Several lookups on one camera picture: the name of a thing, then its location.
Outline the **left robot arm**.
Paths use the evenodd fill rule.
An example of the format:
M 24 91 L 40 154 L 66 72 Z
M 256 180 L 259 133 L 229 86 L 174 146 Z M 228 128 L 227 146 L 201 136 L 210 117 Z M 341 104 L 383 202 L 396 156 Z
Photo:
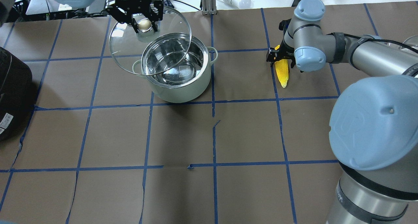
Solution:
M 3 25 L 9 17 L 9 12 L 16 0 L 0 0 L 0 18 Z M 67 4 L 74 8 L 90 6 L 94 0 L 54 0 L 60 4 Z M 139 25 L 134 21 L 134 14 L 144 15 L 150 22 L 154 31 L 158 30 L 157 22 L 163 19 L 163 0 L 114 0 L 114 3 L 106 6 L 106 11 L 121 24 L 133 27 L 139 32 Z

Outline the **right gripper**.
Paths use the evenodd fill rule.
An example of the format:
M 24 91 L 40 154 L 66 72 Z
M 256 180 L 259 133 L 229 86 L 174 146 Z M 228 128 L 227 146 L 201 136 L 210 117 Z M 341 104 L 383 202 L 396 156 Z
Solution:
M 283 31 L 283 37 L 284 38 L 288 34 L 288 27 L 289 27 L 290 23 L 291 23 L 291 19 L 282 20 L 279 23 L 278 29 L 280 31 Z M 275 65 L 274 58 L 275 57 L 277 57 L 278 60 L 282 60 L 282 59 L 291 60 L 291 63 L 290 63 L 290 68 L 291 69 L 295 68 L 295 66 L 296 66 L 296 59 L 294 57 L 295 49 L 294 49 L 294 47 L 289 46 L 286 43 L 284 38 L 281 41 L 280 47 L 278 47 L 277 49 L 273 48 L 273 47 L 270 47 L 269 51 L 266 54 L 266 62 L 270 62 L 270 67 L 271 68 L 274 68 L 274 65 Z

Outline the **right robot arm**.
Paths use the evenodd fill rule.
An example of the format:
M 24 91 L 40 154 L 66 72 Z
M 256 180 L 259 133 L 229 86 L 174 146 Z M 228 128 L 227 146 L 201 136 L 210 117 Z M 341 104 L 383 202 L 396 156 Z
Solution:
M 321 0 L 301 0 L 266 60 L 288 59 L 303 72 L 344 62 L 368 75 L 341 93 L 330 116 L 330 147 L 343 172 L 325 223 L 398 224 L 417 201 L 417 50 L 372 35 L 324 35 L 325 11 Z

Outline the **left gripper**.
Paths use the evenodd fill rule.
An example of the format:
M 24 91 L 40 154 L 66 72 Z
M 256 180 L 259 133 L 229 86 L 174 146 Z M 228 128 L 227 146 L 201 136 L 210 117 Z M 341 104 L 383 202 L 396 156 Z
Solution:
M 142 14 L 151 21 L 154 32 L 158 31 L 158 21 L 163 20 L 163 0 L 112 0 L 106 4 L 105 11 L 119 23 L 132 25 L 138 34 L 137 18 Z

